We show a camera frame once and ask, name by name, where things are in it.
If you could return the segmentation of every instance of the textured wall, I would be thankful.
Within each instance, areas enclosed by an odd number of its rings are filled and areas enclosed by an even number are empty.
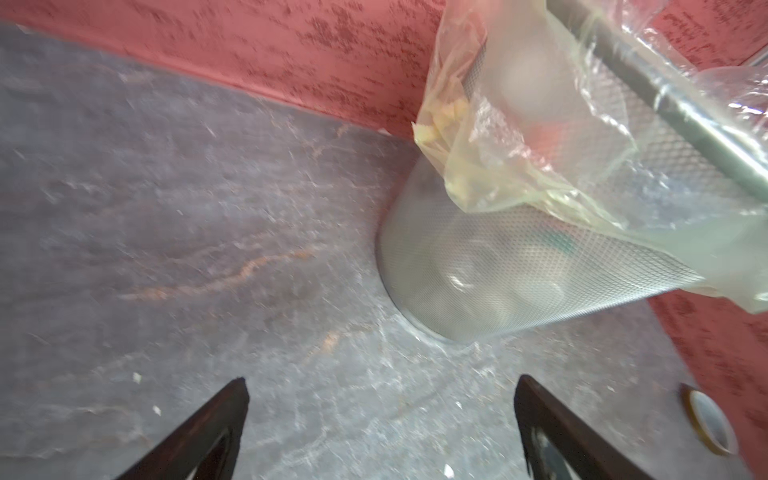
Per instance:
[[[699,68],[738,65],[768,44],[768,0],[670,0],[655,26]]]
[[[688,292],[648,300],[696,380],[728,415],[756,478],[768,478],[768,313]]]
[[[444,0],[0,0],[0,16],[409,137]],[[768,0],[671,0],[694,63],[768,43]]]

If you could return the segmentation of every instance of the mesh trash can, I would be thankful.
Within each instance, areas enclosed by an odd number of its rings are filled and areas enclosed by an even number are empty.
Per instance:
[[[589,23],[589,11],[577,2],[550,0],[548,8],[576,37]],[[642,124],[653,138],[641,163],[677,175],[672,180],[679,184],[716,191],[734,204],[748,207],[764,201],[768,176],[744,161],[739,138],[707,131],[717,129],[717,118],[692,104],[684,91],[667,88],[659,81],[662,73],[626,55],[632,45],[622,45],[622,38],[599,27],[596,81],[617,84],[630,124]],[[589,28],[594,32],[596,26],[590,23]],[[465,78],[468,97],[482,62],[483,51]],[[700,112],[699,124],[685,116],[691,111]],[[574,151],[604,154],[614,148],[601,143],[599,131],[576,141],[589,145],[569,145]],[[590,193],[610,198],[620,191],[632,197],[642,189],[637,175],[617,175]],[[402,313],[418,328],[458,342],[583,315],[703,280],[665,253],[565,223],[529,205],[465,213],[424,157],[389,211],[376,249],[383,282]]]

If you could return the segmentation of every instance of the concrete floor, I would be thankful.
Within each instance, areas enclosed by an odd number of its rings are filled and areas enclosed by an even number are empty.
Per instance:
[[[245,376],[235,477],[527,478],[535,376],[656,478],[749,478],[645,302],[419,338],[373,237],[400,139],[0,25],[0,472],[113,478]]]

